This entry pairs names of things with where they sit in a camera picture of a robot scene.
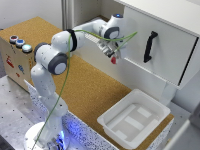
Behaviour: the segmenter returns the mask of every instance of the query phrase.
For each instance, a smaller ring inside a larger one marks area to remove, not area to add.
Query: brown box
[[[50,43],[54,34],[61,30],[45,20],[36,17],[0,31],[0,51],[6,74],[25,90],[24,79],[31,80],[30,71],[35,65],[34,52],[25,54],[9,43],[10,36],[17,35],[32,46],[33,50],[41,42]]]

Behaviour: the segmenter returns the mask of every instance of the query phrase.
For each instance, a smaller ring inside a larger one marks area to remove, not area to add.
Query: drawer handle
[[[144,63],[147,63],[152,58],[150,56],[152,42],[153,42],[153,39],[157,36],[158,36],[158,33],[154,32],[154,31],[151,32],[151,35],[149,36],[149,39],[147,41],[146,51],[144,54]]]

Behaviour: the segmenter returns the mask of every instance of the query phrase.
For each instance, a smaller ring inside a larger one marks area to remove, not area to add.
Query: white robotic arm
[[[34,86],[38,92],[41,102],[47,107],[48,112],[51,112],[56,104],[58,95],[55,93],[56,87],[51,74],[62,74],[67,68],[67,55],[68,40],[70,39],[70,51],[84,46],[85,32],[76,32],[77,30],[85,30],[95,33],[106,39],[115,39],[124,37],[122,29],[124,28],[123,16],[115,14],[111,17],[110,21],[98,19],[80,26],[75,27],[73,30],[60,32],[53,36],[51,44],[40,43],[35,48],[35,61],[37,64],[31,70],[31,77]],[[109,47],[106,47],[105,54],[111,55]],[[39,137],[37,146],[41,149],[50,149],[48,146],[57,136],[62,132],[62,116],[68,111],[65,101],[60,98],[59,103],[56,105],[51,117],[48,119],[47,124]]]

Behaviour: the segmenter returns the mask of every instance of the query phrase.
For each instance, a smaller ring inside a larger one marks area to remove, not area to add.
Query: red object
[[[112,62],[113,64],[117,64],[117,59],[116,59],[116,57],[113,57],[113,58],[111,59],[111,62]]]
[[[20,77],[20,75],[19,75],[18,73],[16,73],[16,75],[17,75],[18,77]]]
[[[13,63],[12,63],[12,61],[10,60],[10,56],[8,56],[6,62],[7,62],[12,68],[14,68]]]

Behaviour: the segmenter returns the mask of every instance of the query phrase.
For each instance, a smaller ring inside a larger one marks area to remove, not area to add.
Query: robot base
[[[43,127],[44,122],[40,122],[34,126],[32,126],[25,134],[24,137],[24,150],[32,150],[33,145],[35,144],[34,138],[37,135],[37,133],[40,131],[40,129]],[[68,147],[70,143],[70,139],[65,137],[65,145]],[[49,150],[48,147],[40,148],[37,144],[35,145],[34,150]]]

